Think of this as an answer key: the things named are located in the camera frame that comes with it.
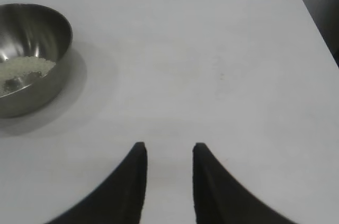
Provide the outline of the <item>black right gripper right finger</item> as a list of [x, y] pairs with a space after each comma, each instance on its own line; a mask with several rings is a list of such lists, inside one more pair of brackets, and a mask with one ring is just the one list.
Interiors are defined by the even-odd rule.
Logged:
[[193, 148], [193, 201], [196, 223], [291, 223], [233, 178], [204, 143]]

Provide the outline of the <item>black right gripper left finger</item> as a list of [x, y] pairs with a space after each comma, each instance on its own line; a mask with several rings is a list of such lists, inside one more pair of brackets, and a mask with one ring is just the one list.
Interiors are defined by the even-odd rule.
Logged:
[[147, 150], [137, 142], [93, 192], [50, 223], [140, 223], [146, 184]]

